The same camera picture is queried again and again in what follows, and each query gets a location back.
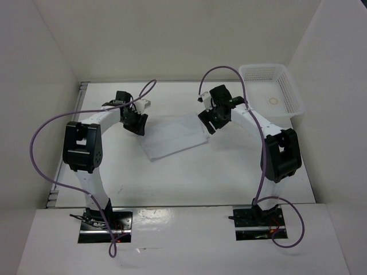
mesh basket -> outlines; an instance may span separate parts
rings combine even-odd
[[[247,100],[264,117],[301,115],[304,105],[287,68],[281,64],[243,65]]]

metal base plate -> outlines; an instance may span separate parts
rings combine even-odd
[[[251,216],[251,206],[233,208],[237,241],[271,239],[275,230],[281,230],[274,236],[275,239],[288,238],[283,212],[280,207],[273,216],[264,218],[261,221],[256,221]]]
[[[132,212],[114,209],[114,227],[111,228],[117,238],[122,233],[128,233],[121,237],[118,242],[131,242]],[[80,225],[78,243],[110,243],[111,237],[107,230],[88,225],[84,222]]]

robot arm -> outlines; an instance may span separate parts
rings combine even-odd
[[[96,113],[81,121],[70,121],[67,124],[64,139],[63,161],[69,164],[79,179],[81,188],[91,193],[104,211],[107,220],[112,218],[112,206],[103,188],[99,166],[103,158],[102,134],[111,126],[122,122],[125,129],[144,135],[145,123],[148,118],[143,114],[150,106],[150,101],[141,99],[127,107],[108,110],[113,106],[122,105],[131,100],[127,92],[117,91],[116,99],[103,104],[103,112]],[[87,220],[100,221],[100,212],[94,201],[85,195]]]
[[[232,98],[225,85],[203,93],[199,101],[204,103],[205,110],[198,117],[211,134],[215,133],[215,129],[220,129],[233,121],[248,130],[252,136],[260,138],[257,125],[249,113],[249,110],[252,111],[263,130],[266,145],[263,150],[267,153],[266,178],[259,199],[268,196],[279,197],[289,177],[294,175],[302,165],[296,132],[293,129],[284,130],[272,124],[251,107],[246,109],[244,99]],[[262,201],[254,207],[260,208],[257,210],[259,216],[267,215],[276,210],[277,200]]]

purple cable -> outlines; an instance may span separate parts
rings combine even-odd
[[[204,76],[202,77],[201,79],[201,82],[200,82],[200,86],[199,86],[199,95],[201,94],[201,88],[202,88],[202,84],[204,83],[204,80],[206,78],[206,76],[212,72],[213,70],[216,70],[216,69],[229,69],[231,71],[233,71],[240,79],[240,82],[241,82],[241,85],[242,85],[242,90],[243,90],[243,98],[244,98],[244,103],[245,103],[245,106],[246,106],[246,109],[248,110],[249,114],[252,116],[253,120],[255,121],[256,123],[256,126],[259,130],[259,133],[260,133],[260,137],[261,137],[261,143],[262,143],[262,148],[263,148],[263,166],[262,166],[262,173],[261,173],[261,178],[260,178],[260,183],[259,183],[259,188],[257,189],[257,193],[256,193],[256,196],[253,200],[253,205],[256,205],[258,204],[259,202],[262,202],[262,201],[265,201],[267,199],[280,199],[281,201],[283,202],[286,202],[288,203],[295,211],[296,213],[298,214],[298,217],[300,219],[300,222],[302,224],[302,234],[301,236],[299,237],[299,239],[292,245],[288,245],[288,246],[285,246],[285,245],[280,245],[278,244],[277,242],[275,242],[274,240],[274,237],[275,235],[280,232],[280,230],[274,232],[271,236],[271,239],[272,241],[274,242],[275,245],[277,245],[278,247],[280,248],[293,248],[295,247],[297,244],[299,244],[301,242],[301,240],[303,239],[304,237],[304,221],[303,221],[303,218],[301,216],[301,214],[299,213],[299,211],[296,209],[296,207],[293,205],[293,203],[291,203],[290,201],[286,200],[286,199],[283,199],[283,198],[280,198],[280,197],[275,197],[275,196],[271,196],[271,197],[265,197],[265,198],[261,198],[259,199],[259,196],[260,196],[260,193],[261,193],[261,190],[263,188],[263,185],[264,185],[264,180],[265,180],[265,172],[266,172],[266,159],[267,159],[267,154],[266,154],[266,150],[265,150],[265,147],[266,147],[266,144],[265,144],[265,137],[264,137],[264,133],[263,133],[263,130],[261,129],[261,125],[259,123],[259,121],[257,120],[256,116],[253,114],[253,112],[250,110],[249,108],[249,105],[248,105],[248,102],[247,102],[247,97],[246,97],[246,88],[245,88],[245,83],[240,75],[240,73],[233,67],[230,67],[230,66],[217,66],[217,67],[214,67],[210,70],[208,70]]]
[[[271,239],[272,239],[273,243],[275,243],[278,247],[280,247],[280,248],[294,248],[296,245],[298,245],[301,242],[301,240],[304,237],[304,221],[303,221],[302,216],[300,215],[300,212],[297,210],[297,208],[294,206],[293,203],[291,203],[290,201],[288,201],[286,199],[279,198],[279,197],[276,197],[276,196],[264,197],[264,198],[259,199],[257,202],[262,202],[262,201],[264,201],[266,199],[280,199],[281,201],[288,203],[290,206],[292,206],[292,208],[294,209],[294,211],[296,211],[296,213],[297,213],[297,215],[299,217],[299,220],[301,222],[301,225],[302,225],[302,233],[301,233],[299,239],[294,244],[292,244],[292,245],[280,245],[280,244],[278,244],[275,241],[275,239],[274,239],[275,238],[275,235],[277,235],[277,233],[279,233],[280,231],[284,231],[285,229],[277,230],[276,232],[274,232],[271,235]]]
[[[143,92],[145,91],[145,89],[151,84],[153,83],[153,85],[143,94]],[[100,211],[101,213],[101,216],[102,216],[102,219],[103,221],[105,222],[106,224],[106,227],[107,227],[107,231],[108,233],[110,234],[110,237],[111,237],[111,245],[110,245],[110,248],[108,250],[108,254],[110,255],[111,258],[115,258],[116,255],[117,255],[117,245],[116,245],[116,241],[121,238],[122,236],[124,235],[121,235],[119,236],[118,238],[115,238],[114,237],[114,234],[112,233],[111,231],[111,228],[110,228],[110,225],[108,224],[107,222],[107,218],[106,216],[104,215],[103,213],[103,210],[101,208],[101,206],[99,205],[99,202],[96,200],[96,198],[91,194],[89,193],[87,190],[84,190],[82,188],[78,188],[78,187],[74,187],[74,186],[71,186],[71,185],[67,185],[67,184],[64,184],[64,183],[60,183],[60,182],[57,182],[55,180],[53,180],[52,178],[46,176],[41,170],[40,168],[37,166],[37,163],[36,161],[34,160],[34,154],[33,154],[33,146],[34,146],[34,141],[36,140],[36,137],[37,135],[40,133],[40,131],[47,125],[49,124],[50,122],[56,120],[56,119],[59,119],[61,117],[64,117],[64,116],[69,116],[69,115],[75,115],[77,113],[98,113],[98,112],[105,112],[105,111],[111,111],[111,110],[114,110],[114,109],[118,109],[118,108],[121,108],[121,107],[125,107],[125,106],[128,106],[130,105],[131,103],[134,103],[136,102],[137,100],[145,97],[153,88],[154,86],[156,85],[157,81],[155,79],[149,81],[145,86],[144,88],[142,89],[142,91],[140,92],[139,94],[139,97],[137,97],[135,100],[133,101],[130,101],[130,102],[127,102],[125,104],[122,104],[122,105],[119,105],[119,106],[115,106],[115,107],[111,107],[111,108],[108,108],[108,109],[97,109],[97,110],[86,110],[86,111],[75,111],[75,112],[67,112],[67,113],[62,113],[60,115],[57,115],[57,116],[54,116],[52,118],[50,118],[49,120],[47,120],[46,122],[44,122],[36,131],[35,133],[33,134],[32,136],[32,139],[30,141],[30,146],[29,146],[29,155],[30,155],[30,161],[32,162],[32,165],[34,167],[34,169],[37,171],[37,173],[39,173],[39,175],[41,177],[43,177],[44,179],[46,179],[47,181],[51,182],[51,183],[54,183],[56,185],[60,185],[62,187],[66,187],[66,188],[70,188],[70,189],[73,189],[73,190],[77,190],[79,192],[83,192],[85,194],[87,194],[88,196],[91,197],[91,199],[94,201],[94,203],[96,204],[98,210]],[[111,253],[111,248],[114,247],[114,254]]]

purple wire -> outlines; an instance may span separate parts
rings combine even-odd
[[[280,248],[293,248],[294,246],[296,246],[297,244],[299,244],[301,242],[301,240],[303,239],[304,237],[304,221],[303,221],[303,218],[301,216],[301,214],[299,213],[299,211],[296,209],[296,207],[293,205],[293,203],[291,203],[290,201],[286,200],[286,199],[283,199],[283,198],[280,198],[280,197],[274,197],[274,196],[271,196],[271,197],[265,197],[265,198],[261,198],[259,199],[259,196],[260,196],[260,193],[261,193],[261,190],[263,189],[263,185],[264,185],[264,180],[265,180],[265,172],[266,172],[266,159],[267,159],[267,154],[266,154],[266,144],[265,144],[265,137],[264,137],[264,133],[263,133],[263,130],[261,128],[261,125],[259,123],[259,121],[257,120],[256,116],[253,114],[253,112],[250,110],[249,108],[249,105],[248,105],[248,102],[247,102],[247,97],[246,97],[246,88],[245,88],[245,83],[240,75],[240,73],[233,67],[230,67],[230,66],[217,66],[217,67],[214,67],[210,70],[208,70],[204,76],[202,77],[201,79],[201,82],[200,82],[200,86],[199,86],[199,95],[201,94],[201,88],[202,88],[202,84],[204,83],[204,80],[206,78],[206,76],[212,72],[213,70],[216,70],[216,69],[229,69],[231,71],[233,71],[240,79],[240,82],[241,82],[241,85],[242,85],[242,90],[243,90],[243,98],[244,98],[244,103],[245,103],[245,106],[246,106],[246,109],[248,110],[249,114],[252,116],[253,120],[255,121],[256,123],[256,126],[257,126],[257,129],[259,130],[259,133],[260,133],[260,137],[261,137],[261,143],[262,143],[262,148],[263,148],[263,166],[262,166],[262,173],[261,173],[261,178],[260,178],[260,183],[259,183],[259,188],[257,189],[257,193],[256,193],[256,196],[253,200],[253,205],[257,205],[259,202],[262,202],[262,201],[265,201],[267,199],[280,199],[281,201],[284,201],[286,203],[288,203],[295,211],[296,213],[298,214],[299,216],[299,219],[300,219],[300,222],[302,224],[302,234],[300,236],[300,238],[292,245],[288,245],[288,246],[285,246],[285,245],[280,245],[278,244],[277,242],[275,242],[274,240],[274,237],[275,237],[275,234],[277,234],[280,230],[276,231],[273,233],[273,235],[271,236],[271,239],[272,241],[274,242],[275,245],[277,245],[278,247]]]
[[[153,85],[143,94],[143,92],[145,91],[145,89],[151,84],[153,83]],[[73,190],[76,190],[76,191],[79,191],[79,192],[83,192],[85,194],[87,194],[88,196],[91,197],[91,199],[94,201],[94,203],[96,204],[98,210],[100,211],[101,213],[101,216],[102,216],[102,219],[103,221],[105,222],[106,224],[106,227],[107,227],[107,231],[108,233],[110,234],[110,237],[111,237],[111,245],[110,245],[110,248],[108,250],[108,254],[110,255],[111,258],[115,258],[116,255],[117,255],[117,245],[116,245],[116,241],[121,238],[122,236],[118,237],[118,238],[115,238],[114,237],[114,234],[112,233],[112,230],[110,228],[110,225],[108,224],[108,221],[107,221],[107,218],[106,216],[104,215],[104,212],[101,208],[101,206],[99,205],[99,202],[96,200],[96,198],[90,193],[88,192],[87,190],[84,190],[82,188],[78,188],[78,187],[74,187],[74,186],[71,186],[71,185],[67,185],[67,184],[64,184],[64,183],[60,183],[60,182],[57,182],[55,180],[53,180],[52,178],[46,176],[41,170],[40,168],[38,167],[36,161],[34,160],[34,153],[33,153],[33,146],[34,146],[34,141],[36,140],[36,137],[37,135],[40,133],[40,131],[47,125],[49,124],[50,122],[56,120],[56,119],[59,119],[61,117],[64,117],[64,116],[69,116],[69,115],[75,115],[77,113],[98,113],[98,112],[105,112],[105,111],[111,111],[111,110],[114,110],[114,109],[118,109],[118,108],[121,108],[121,107],[125,107],[125,106],[128,106],[130,105],[131,103],[134,103],[136,102],[137,100],[145,97],[153,88],[154,86],[156,85],[157,81],[155,79],[149,81],[145,86],[144,88],[142,89],[142,91],[140,92],[139,94],[139,97],[137,97],[135,100],[133,101],[130,101],[130,102],[127,102],[125,104],[122,104],[122,105],[119,105],[119,106],[115,106],[115,107],[111,107],[111,108],[108,108],[108,109],[97,109],[97,110],[86,110],[86,111],[75,111],[75,112],[67,112],[67,113],[62,113],[60,115],[57,115],[57,116],[54,116],[54,117],[51,117],[49,120],[47,120],[46,122],[44,122],[36,131],[35,133],[33,134],[32,136],[32,139],[30,141],[30,146],[29,146],[29,156],[30,156],[30,161],[32,162],[32,165],[34,167],[34,169],[37,171],[37,173],[39,173],[39,175],[41,177],[43,177],[44,179],[46,179],[47,181],[51,182],[51,183],[54,183],[56,185],[59,185],[59,186],[62,186],[62,187],[66,187],[66,188],[70,188],[70,189],[73,189]],[[111,253],[111,248],[114,247],[114,254]]]
[[[280,245],[275,241],[275,239],[274,239],[275,235],[277,235],[277,233],[279,233],[280,231],[284,231],[285,229],[277,230],[276,232],[274,232],[271,235],[271,239],[272,239],[273,243],[275,243],[276,246],[278,246],[280,248],[294,248],[296,245],[298,245],[302,241],[302,239],[304,237],[304,221],[303,221],[303,218],[302,218],[300,212],[297,210],[297,208],[294,206],[293,203],[291,203],[290,201],[288,201],[286,199],[279,198],[279,197],[276,197],[276,196],[264,197],[264,198],[259,199],[257,202],[262,202],[266,199],[280,199],[281,201],[288,203],[294,209],[294,211],[296,211],[296,213],[299,217],[299,220],[301,222],[301,225],[302,225],[302,233],[301,233],[299,239],[294,244],[292,244],[292,245]]]

